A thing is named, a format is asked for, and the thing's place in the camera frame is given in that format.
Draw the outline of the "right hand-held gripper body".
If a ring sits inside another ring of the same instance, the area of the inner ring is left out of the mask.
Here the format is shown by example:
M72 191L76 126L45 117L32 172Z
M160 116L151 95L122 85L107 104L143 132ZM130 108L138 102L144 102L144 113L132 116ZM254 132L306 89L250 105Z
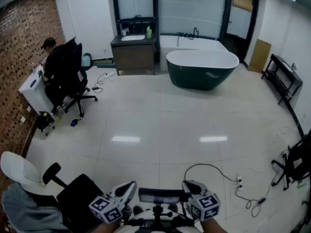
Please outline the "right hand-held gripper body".
M193 195L187 202L187 211L189 214L201 222L217 216L220 207L220 200L211 191L207 191L202 195Z

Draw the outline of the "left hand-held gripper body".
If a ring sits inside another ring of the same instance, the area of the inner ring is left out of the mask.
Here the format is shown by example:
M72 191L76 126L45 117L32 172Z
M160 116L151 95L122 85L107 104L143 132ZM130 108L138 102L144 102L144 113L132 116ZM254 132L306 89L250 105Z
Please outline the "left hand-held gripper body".
M113 198L106 194L97 196L88 207L94 216L105 224L121 219L128 220L133 213L128 203L124 202L123 199Z

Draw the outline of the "person's right forearm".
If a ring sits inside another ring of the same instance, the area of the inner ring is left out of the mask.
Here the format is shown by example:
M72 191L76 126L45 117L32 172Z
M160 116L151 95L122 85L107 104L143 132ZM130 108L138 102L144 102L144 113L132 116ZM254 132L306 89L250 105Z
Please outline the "person's right forearm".
M203 233L228 233L224 230L214 218L201 221Z

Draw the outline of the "person's left forearm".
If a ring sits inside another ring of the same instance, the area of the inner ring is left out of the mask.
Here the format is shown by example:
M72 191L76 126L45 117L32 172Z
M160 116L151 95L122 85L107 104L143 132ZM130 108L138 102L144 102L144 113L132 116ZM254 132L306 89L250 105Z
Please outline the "person's left forearm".
M120 227L120 222L112 222L110 224L102 223L97 226L91 233L113 233Z

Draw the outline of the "person's white shirt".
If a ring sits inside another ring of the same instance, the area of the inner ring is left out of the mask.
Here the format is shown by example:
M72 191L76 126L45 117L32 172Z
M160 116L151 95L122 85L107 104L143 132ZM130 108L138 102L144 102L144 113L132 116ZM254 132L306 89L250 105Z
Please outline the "person's white shirt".
M183 218L185 218L183 215L178 214L178 213L174 213L171 210L168 209L164 209L163 211L164 214L166 213L172 213L172 216L161 216L161 219L171 219L172 217L176 217L176 216L182 216ZM143 219L154 219L154 213L151 210L147 210L139 215L136 215L134 217L132 217L132 219L139 219L139 218L143 218ZM121 226L120 228L118 228L118 231L116 231L115 233L135 233L135 231L138 229L138 226L136 227L132 227L129 225L125 225L126 223L124 223L123 226ZM195 225L190 226L190 227L180 227L177 228L179 231L181 231L181 233L201 233L201 231L199 229L197 229L195 227Z

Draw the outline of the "grey jacket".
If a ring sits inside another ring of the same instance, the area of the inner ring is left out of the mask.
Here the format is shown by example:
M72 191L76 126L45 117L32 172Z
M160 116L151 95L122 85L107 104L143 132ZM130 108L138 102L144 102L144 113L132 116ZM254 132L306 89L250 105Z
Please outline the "grey jacket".
M18 183L2 193L2 207L17 233L71 233L54 200L38 204L31 195Z

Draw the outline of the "black wheeled floor device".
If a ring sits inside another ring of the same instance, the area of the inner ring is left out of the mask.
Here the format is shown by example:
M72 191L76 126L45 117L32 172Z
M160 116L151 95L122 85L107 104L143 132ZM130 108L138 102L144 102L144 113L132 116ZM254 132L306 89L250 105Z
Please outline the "black wheeled floor device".
M48 112L41 111L35 121L35 125L45 136L48 136L50 131L55 129L54 118Z

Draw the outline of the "dark green oval bathtub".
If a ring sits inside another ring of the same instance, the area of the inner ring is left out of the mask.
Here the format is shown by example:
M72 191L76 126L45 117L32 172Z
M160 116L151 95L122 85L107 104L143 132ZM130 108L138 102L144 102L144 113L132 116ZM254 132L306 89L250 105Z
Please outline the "dark green oval bathtub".
M204 91L219 86L239 64L238 57L227 50L175 50L166 60L175 86Z

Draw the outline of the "dark wooden vanity cabinet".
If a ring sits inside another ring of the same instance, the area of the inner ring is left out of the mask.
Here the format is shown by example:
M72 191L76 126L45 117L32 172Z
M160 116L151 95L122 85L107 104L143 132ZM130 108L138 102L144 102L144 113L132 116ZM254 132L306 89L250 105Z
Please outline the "dark wooden vanity cabinet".
M151 71L155 74L155 38L121 41L123 36L117 35L111 42L116 73L121 71Z

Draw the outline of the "black console table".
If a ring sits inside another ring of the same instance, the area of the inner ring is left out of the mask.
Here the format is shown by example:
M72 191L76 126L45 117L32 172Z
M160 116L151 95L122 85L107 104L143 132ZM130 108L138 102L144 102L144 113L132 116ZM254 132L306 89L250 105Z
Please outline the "black console table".
M303 81L291 66L280 56L271 54L267 68L261 79L267 79L279 93L278 105L290 102L303 85Z

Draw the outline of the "black high-back office chair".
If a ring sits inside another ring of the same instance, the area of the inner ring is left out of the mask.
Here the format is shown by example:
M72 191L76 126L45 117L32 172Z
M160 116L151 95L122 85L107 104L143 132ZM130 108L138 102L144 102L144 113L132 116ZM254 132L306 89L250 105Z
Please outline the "black high-back office chair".
M62 71L62 77L65 81L65 87L67 88L67 97L71 98L71 102L65 106L65 113L69 111L69 108L74 104L78 104L79 116L84 116L84 110L81 105L81 101L85 99L98 98L95 95L87 95L90 91L88 88L88 79L86 71L81 67L82 60L82 44L76 44L72 39L62 46L64 69Z

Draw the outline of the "white rectangular bathtub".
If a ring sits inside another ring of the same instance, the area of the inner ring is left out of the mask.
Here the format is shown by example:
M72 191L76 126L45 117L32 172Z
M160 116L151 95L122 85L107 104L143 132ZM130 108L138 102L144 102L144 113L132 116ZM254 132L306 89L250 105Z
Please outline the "white rectangular bathtub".
M175 50L227 50L217 40L204 38L186 38L173 35L160 36L160 70L168 72L166 56Z

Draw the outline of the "brown cardboard sheet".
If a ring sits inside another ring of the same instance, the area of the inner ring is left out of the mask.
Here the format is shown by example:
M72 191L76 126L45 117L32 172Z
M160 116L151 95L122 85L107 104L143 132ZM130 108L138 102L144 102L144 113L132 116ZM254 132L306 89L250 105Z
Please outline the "brown cardboard sheet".
M258 39L247 70L261 73L265 67L271 49L271 44Z

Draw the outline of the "black bathtub faucet set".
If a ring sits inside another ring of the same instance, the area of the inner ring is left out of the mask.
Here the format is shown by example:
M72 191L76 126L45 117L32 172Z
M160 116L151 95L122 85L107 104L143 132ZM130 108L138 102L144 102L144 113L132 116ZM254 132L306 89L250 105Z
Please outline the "black bathtub faucet set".
M193 33L177 33L178 37L185 37L187 39L193 40L195 38L199 38L199 31L196 27L193 29Z

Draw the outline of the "black metal mirror shelf frame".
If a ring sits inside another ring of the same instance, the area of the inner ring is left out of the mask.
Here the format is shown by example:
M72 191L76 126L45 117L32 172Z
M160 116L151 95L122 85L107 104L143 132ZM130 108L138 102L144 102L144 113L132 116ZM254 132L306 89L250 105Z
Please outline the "black metal mirror shelf frame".
M159 0L113 0L118 34L125 25L146 24L151 26L153 36L159 38Z

